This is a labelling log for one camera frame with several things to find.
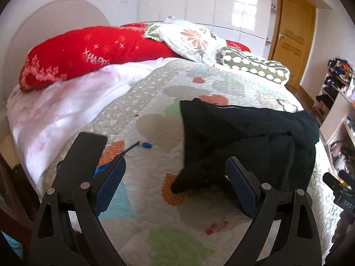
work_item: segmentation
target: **silver screw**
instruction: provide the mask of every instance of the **silver screw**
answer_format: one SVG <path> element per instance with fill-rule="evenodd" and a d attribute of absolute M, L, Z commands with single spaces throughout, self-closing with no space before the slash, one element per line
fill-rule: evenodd
<path fill-rule="evenodd" d="M 297 194 L 303 196 L 305 192 L 302 189 L 297 189 Z"/>
<path fill-rule="evenodd" d="M 88 189 L 90 187 L 90 183 L 89 182 L 83 182 L 80 185 L 81 189 Z"/>
<path fill-rule="evenodd" d="M 270 190 L 271 189 L 271 185 L 269 183 L 263 183 L 262 184 L 262 188 L 265 190 Z"/>
<path fill-rule="evenodd" d="M 54 192 L 55 192 L 55 189 L 52 187 L 47 190 L 48 195 L 52 195 Z"/>

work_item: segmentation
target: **wooden chair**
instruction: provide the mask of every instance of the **wooden chair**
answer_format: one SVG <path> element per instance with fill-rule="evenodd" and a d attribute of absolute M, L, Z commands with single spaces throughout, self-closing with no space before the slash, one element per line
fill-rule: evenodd
<path fill-rule="evenodd" d="M 12 169 L 0 154 L 0 193 L 4 199 L 4 201 L 0 200 L 0 230 L 23 245 L 25 261 L 30 245 L 33 222 L 29 219 L 25 208 L 21 203 L 11 176 Z M 5 245 L 4 237 L 1 233 L 0 247 L 2 250 L 8 250 Z M 11 256 L 11 254 L 8 255 L 9 256 L 1 255 L 2 257 L 0 257 L 0 264 L 3 262 L 4 258 L 11 259 L 11 261 L 7 261 L 5 265 L 11 265 L 12 262 L 15 262 L 12 259 L 16 259 L 16 257 Z"/>

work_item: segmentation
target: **blue gripper pad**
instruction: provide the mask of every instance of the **blue gripper pad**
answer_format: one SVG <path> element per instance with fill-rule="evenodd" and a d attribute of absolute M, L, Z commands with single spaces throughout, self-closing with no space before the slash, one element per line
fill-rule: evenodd
<path fill-rule="evenodd" d="M 121 159 L 119 159 L 113 166 L 112 170 L 107 175 L 106 179 L 96 193 L 96 204 L 93 208 L 93 212 L 96 217 L 99 217 L 101 212 L 105 212 L 109 207 L 113 195 L 115 194 L 125 172 L 126 162 L 125 159 L 121 157 Z"/>
<path fill-rule="evenodd" d="M 257 195 L 249 184 L 248 179 L 244 176 L 243 172 L 240 170 L 240 167 L 235 163 L 233 158 L 227 159 L 225 163 L 225 170 L 243 207 L 244 214 L 246 214 L 249 218 L 255 218 L 259 211 L 257 207 Z"/>

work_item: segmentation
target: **patterned quilt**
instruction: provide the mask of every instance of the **patterned quilt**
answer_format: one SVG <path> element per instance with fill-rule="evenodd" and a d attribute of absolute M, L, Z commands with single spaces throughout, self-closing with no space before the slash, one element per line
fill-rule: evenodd
<path fill-rule="evenodd" d="M 170 191 L 183 167 L 179 101 L 193 98 L 219 105 L 302 110 L 284 86 L 243 71 L 227 72 L 184 60 L 153 71 L 105 107 L 81 130 L 109 138 L 99 164 L 109 162 L 137 141 L 153 144 L 151 149 L 136 147 L 125 155 L 126 174 L 108 210 L 99 217 L 127 265 L 224 265 L 250 225 L 251 220 L 217 188 L 178 195 Z M 43 173 L 38 183 L 42 195 L 77 134 Z M 308 192 L 326 254 L 340 209 L 322 182 L 330 164 L 321 142 L 316 149 Z M 269 254 L 278 225 L 274 222 L 261 258 Z"/>

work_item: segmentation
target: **floral pillow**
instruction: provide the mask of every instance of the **floral pillow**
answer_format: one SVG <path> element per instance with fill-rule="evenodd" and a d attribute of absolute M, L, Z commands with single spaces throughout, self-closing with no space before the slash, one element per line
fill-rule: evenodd
<path fill-rule="evenodd" d="M 163 41 L 180 56 L 207 65 L 216 64 L 216 53 L 227 46 L 204 26 L 174 17 L 147 25 L 144 38 Z"/>
<path fill-rule="evenodd" d="M 223 48 L 217 54 L 217 63 L 234 70 L 258 75 L 282 85 L 285 85 L 290 78 L 290 70 L 280 62 L 246 55 L 234 47 Z"/>

